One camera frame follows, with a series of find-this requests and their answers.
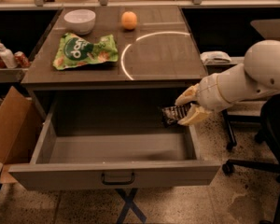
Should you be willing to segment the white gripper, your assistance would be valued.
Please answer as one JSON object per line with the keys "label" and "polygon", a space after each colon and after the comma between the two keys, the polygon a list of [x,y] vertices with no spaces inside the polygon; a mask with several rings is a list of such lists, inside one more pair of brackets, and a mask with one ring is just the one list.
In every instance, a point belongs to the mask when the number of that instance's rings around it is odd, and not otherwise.
{"label": "white gripper", "polygon": [[192,105],[187,115],[177,123],[183,126],[193,125],[208,118],[211,111],[220,112],[230,107],[231,103],[224,96],[224,92],[229,88],[229,81],[226,74],[214,73],[204,77],[199,86],[195,84],[188,87],[177,97],[175,105],[185,105],[196,100],[199,105]]}

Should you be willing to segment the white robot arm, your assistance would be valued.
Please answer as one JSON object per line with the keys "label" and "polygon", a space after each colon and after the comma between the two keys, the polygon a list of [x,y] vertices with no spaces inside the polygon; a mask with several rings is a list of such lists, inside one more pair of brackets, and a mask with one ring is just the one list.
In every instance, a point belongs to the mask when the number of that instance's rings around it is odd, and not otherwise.
{"label": "white robot arm", "polygon": [[243,100],[280,93],[280,41],[264,40],[245,53],[244,61],[221,73],[204,77],[187,88],[175,105],[191,105],[179,125],[189,126]]}

